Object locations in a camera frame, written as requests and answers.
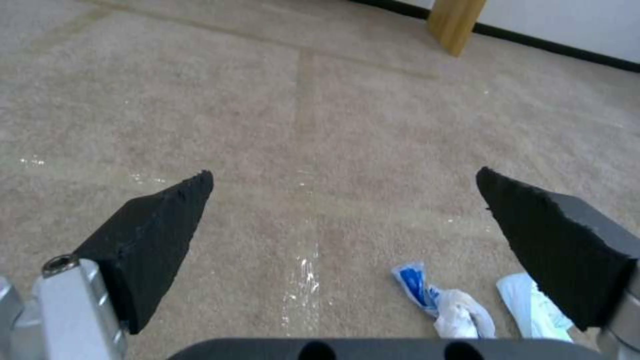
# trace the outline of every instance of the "wooden block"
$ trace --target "wooden block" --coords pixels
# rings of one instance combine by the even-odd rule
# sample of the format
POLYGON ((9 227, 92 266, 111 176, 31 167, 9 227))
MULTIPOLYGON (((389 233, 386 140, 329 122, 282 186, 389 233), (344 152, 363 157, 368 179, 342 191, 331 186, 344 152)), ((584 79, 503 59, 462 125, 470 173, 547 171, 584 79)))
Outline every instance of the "wooden block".
POLYGON ((486 0, 436 0, 429 30, 453 56, 460 56, 486 0))

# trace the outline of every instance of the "white tissue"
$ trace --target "white tissue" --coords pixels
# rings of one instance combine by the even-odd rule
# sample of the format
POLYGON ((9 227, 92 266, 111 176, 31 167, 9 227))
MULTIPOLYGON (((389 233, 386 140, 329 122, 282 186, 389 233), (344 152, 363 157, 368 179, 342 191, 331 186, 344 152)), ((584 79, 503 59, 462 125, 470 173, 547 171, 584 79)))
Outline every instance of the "white tissue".
POLYGON ((495 338, 491 316, 469 294, 442 290, 436 302, 439 314, 433 326, 441 338, 495 338))
POLYGON ((567 330, 573 323, 538 289, 529 274, 503 277, 496 286, 523 338, 572 342, 567 330))

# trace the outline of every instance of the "black foam finger pad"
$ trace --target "black foam finger pad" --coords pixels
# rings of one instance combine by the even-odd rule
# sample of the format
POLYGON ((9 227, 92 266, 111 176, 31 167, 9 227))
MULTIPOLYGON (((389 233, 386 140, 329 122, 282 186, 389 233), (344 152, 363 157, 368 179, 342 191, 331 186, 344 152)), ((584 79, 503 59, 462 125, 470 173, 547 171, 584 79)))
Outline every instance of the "black foam finger pad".
POLYGON ((94 260, 129 332, 146 326, 189 250, 213 176, 204 170, 159 193, 127 201, 75 253, 94 260))
POLYGON ((640 257, 640 240, 577 197, 486 167, 476 183, 540 290, 578 329, 605 325, 640 257))

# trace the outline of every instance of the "beige carpet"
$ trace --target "beige carpet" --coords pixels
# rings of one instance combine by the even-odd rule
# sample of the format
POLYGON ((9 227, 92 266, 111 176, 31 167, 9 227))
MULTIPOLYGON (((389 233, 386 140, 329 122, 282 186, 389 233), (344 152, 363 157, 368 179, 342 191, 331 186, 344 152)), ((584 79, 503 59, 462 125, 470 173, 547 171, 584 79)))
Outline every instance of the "beige carpet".
MULTIPOLYGON (((489 165, 640 233, 640 76, 334 0, 0 5, 0 273, 27 294, 127 199, 211 169, 132 359, 226 336, 436 336, 389 270, 484 304, 520 271, 489 165)), ((579 336, 579 341, 587 341, 579 336)))

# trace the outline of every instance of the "trash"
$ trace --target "trash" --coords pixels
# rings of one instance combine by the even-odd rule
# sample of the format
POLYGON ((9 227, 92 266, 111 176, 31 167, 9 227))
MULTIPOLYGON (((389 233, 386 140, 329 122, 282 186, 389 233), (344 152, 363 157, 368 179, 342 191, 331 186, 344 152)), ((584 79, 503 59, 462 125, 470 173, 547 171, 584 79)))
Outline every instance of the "trash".
POLYGON ((408 263, 391 270, 404 292, 433 318, 441 338, 495 338, 489 312, 469 294, 428 285, 424 263, 408 263))
POLYGON ((505 276, 496 286, 523 338, 573 342, 567 333, 573 326, 572 321, 538 289, 529 274, 505 276))

